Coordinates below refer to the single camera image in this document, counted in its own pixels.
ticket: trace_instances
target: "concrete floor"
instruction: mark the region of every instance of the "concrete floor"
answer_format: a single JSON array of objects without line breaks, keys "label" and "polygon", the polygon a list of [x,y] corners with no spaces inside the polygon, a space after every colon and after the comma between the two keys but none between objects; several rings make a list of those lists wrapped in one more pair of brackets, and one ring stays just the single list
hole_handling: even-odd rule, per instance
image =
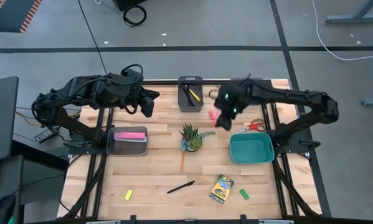
[{"label": "concrete floor", "polygon": [[[266,0],[149,0],[141,4],[148,19],[134,28],[125,26],[117,12],[93,0],[81,2],[99,47],[280,46]],[[113,6],[110,0],[103,2]],[[373,24],[329,26],[324,21],[327,15],[351,13],[362,2],[316,1],[325,44],[357,46],[360,41],[361,46],[373,46]],[[276,4],[289,46],[320,46],[311,1],[277,0]],[[76,0],[44,0],[25,34],[0,33],[0,48],[56,47],[94,47]],[[373,52],[336,54],[361,57]],[[234,78],[250,72],[259,78],[289,78],[282,52],[105,52],[102,57],[110,72],[140,63],[145,78]],[[314,140],[322,143],[316,152],[332,216],[373,220],[373,108],[360,105],[364,98],[373,97],[373,59],[343,62],[327,52],[291,52],[291,59],[302,90],[326,91],[339,103],[337,123],[312,128]],[[18,106],[29,107],[38,93],[61,88],[74,76],[96,74],[103,74],[97,53],[0,54],[0,78],[20,78]],[[32,138],[39,132],[41,129],[16,118],[15,133]],[[40,145],[14,138],[43,151],[61,144],[58,139]],[[49,201],[28,205],[26,221],[55,218],[60,191],[50,192]]]}]

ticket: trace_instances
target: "teal plastic basket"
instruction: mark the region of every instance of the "teal plastic basket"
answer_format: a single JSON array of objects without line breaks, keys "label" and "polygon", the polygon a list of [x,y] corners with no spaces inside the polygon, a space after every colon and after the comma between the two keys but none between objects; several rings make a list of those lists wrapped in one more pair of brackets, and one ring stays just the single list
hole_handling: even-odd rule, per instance
[{"label": "teal plastic basket", "polygon": [[259,164],[275,158],[267,133],[234,134],[230,137],[230,156],[236,164]]}]

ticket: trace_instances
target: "wooden tabletop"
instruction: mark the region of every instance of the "wooden tabletop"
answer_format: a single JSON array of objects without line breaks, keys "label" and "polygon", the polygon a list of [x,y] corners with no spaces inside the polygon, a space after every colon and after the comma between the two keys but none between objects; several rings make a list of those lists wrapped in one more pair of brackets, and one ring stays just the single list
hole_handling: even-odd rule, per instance
[{"label": "wooden tabletop", "polygon": [[[272,80],[275,88],[289,88],[288,80]],[[204,85],[204,106],[200,113],[182,113],[177,105],[176,85],[144,86],[160,92],[154,106],[153,116],[145,118],[142,113],[127,114],[116,110],[113,124],[116,127],[146,126],[149,133],[148,154],[143,157],[108,156],[103,181],[103,190],[98,218],[100,220],[129,220],[136,215],[139,220],[167,219],[239,219],[280,218],[280,208],[271,163],[237,165],[230,158],[229,139],[252,119],[263,118],[261,106],[249,106],[232,123],[232,130],[212,128],[208,111],[214,101],[208,97],[209,90],[217,86]],[[277,103],[280,122],[296,119],[294,105]],[[89,126],[96,125],[98,111],[84,107],[80,120]],[[215,131],[207,136],[203,147],[197,152],[186,152],[184,169],[181,172],[181,134],[178,132],[185,122],[199,128],[199,132]],[[85,188],[90,156],[82,156],[69,168],[62,201],[71,207]],[[311,208],[320,213],[316,188],[309,162],[298,154],[289,154],[294,186]],[[209,198],[219,174],[235,184],[223,205]],[[177,186],[195,180],[195,184],[167,194]],[[244,189],[250,198],[245,200],[239,193]],[[129,201],[124,197],[127,190],[133,194]],[[291,214],[290,199],[285,191],[287,209]],[[95,193],[90,197],[88,214],[92,214]],[[58,216],[67,213],[59,208]]]}]

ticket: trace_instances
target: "pink eraser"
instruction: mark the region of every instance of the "pink eraser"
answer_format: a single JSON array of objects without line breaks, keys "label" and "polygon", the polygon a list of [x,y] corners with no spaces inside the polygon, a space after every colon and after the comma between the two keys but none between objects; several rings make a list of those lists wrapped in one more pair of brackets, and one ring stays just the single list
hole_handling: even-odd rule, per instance
[{"label": "pink eraser", "polygon": [[116,140],[144,140],[145,137],[145,133],[114,133],[114,139]]}]

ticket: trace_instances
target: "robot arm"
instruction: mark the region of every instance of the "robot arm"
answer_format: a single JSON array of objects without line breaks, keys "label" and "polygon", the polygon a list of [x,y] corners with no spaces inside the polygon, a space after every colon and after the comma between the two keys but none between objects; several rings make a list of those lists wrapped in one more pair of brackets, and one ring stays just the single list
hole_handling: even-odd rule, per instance
[{"label": "robot arm", "polygon": [[311,112],[301,115],[288,124],[281,123],[276,130],[268,130],[267,133],[272,140],[281,146],[287,145],[289,138],[294,133],[316,123],[333,123],[339,117],[337,102],[326,93],[276,89],[271,86],[263,86],[247,77],[238,84],[229,83],[219,88],[214,103],[216,108],[221,109],[217,126],[230,130],[231,120],[235,119],[237,114],[242,113],[248,105],[271,102],[309,106],[312,109]]},{"label": "robot arm", "polygon": [[[141,68],[141,73],[130,69],[131,67]],[[59,90],[51,89],[50,93],[40,93],[31,106],[32,113],[42,126],[48,128],[62,126],[82,135],[85,140],[96,146],[104,147],[105,132],[100,128],[90,128],[69,117],[63,106],[89,105],[95,110],[119,107],[129,114],[134,114],[139,105],[141,112],[146,117],[151,117],[153,100],[159,96],[159,93],[145,90],[141,86],[142,81],[143,68],[137,64],[124,68],[120,75],[109,73],[108,75],[75,77]],[[132,106],[133,110],[129,110],[127,106]]]}]

